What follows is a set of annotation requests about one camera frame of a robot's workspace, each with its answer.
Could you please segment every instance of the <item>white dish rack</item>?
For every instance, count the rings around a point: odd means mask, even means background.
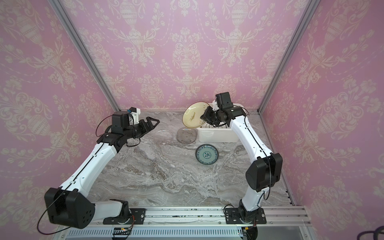
[[[234,103],[234,106],[244,107],[241,104]],[[227,125],[222,127],[213,127],[208,123],[204,123],[201,127],[197,128],[197,136],[200,142],[237,142],[239,140],[235,132],[232,131]]]

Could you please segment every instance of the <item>wire rack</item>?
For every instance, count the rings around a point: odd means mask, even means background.
[[[204,123],[200,128],[228,128],[227,125],[221,126],[221,127],[214,127],[212,125],[209,125],[207,122]]]

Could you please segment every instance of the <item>marble table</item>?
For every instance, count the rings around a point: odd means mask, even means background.
[[[130,206],[238,206],[247,189],[245,172],[249,157],[240,141],[211,143],[219,152],[212,165],[196,160],[195,151],[201,142],[182,144],[176,140],[183,127],[183,112],[142,112],[160,120],[152,132],[136,147],[124,146],[107,164],[93,184],[90,201],[127,200]],[[266,134],[256,112],[250,123],[268,146]],[[262,205],[290,205],[282,181],[271,189]]]

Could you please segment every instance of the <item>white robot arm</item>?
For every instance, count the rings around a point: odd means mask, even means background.
[[[160,121],[151,117],[139,120],[140,109],[115,112],[112,125],[97,140],[97,144],[74,172],[59,188],[50,188],[44,195],[51,223],[85,228],[91,221],[114,218],[123,224],[131,216],[128,202],[109,200],[91,203],[86,197],[107,163],[127,143],[127,139],[141,138],[153,130]]]
[[[259,214],[263,195],[279,181],[282,158],[265,146],[243,109],[233,106],[228,92],[216,95],[214,107],[208,107],[201,119],[213,126],[221,122],[227,124],[237,134],[250,157],[251,166],[246,172],[249,186],[238,209],[241,219],[250,222]],[[127,201],[113,199],[91,203],[86,197],[98,175],[127,143],[127,139],[141,138],[160,122],[151,117],[146,118],[147,122],[139,120],[139,114],[140,110],[136,108],[115,112],[112,125],[100,136],[76,172],[59,188],[50,188],[46,192],[44,199],[51,223],[82,229],[91,221],[106,218],[120,224],[129,221],[132,213]]]
[[[239,202],[239,214],[243,222],[250,222],[260,212],[262,197],[280,179],[283,159],[274,154],[261,141],[249,123],[242,107],[234,106],[228,92],[216,95],[212,107],[207,107],[201,119],[213,126],[225,123],[239,137],[251,161],[246,172],[248,189]]]

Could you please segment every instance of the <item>damask pattern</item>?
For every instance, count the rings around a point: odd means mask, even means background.
[[[47,239],[36,230],[45,192],[83,162],[113,111],[47,1],[1,1],[0,24],[0,229],[4,239]],[[82,37],[115,64],[97,33]],[[56,227],[43,218],[44,232]]]
[[[185,109],[231,91],[255,109],[308,0],[61,2],[120,107]]]
[[[384,221],[382,7],[322,0],[263,116],[319,239]]]

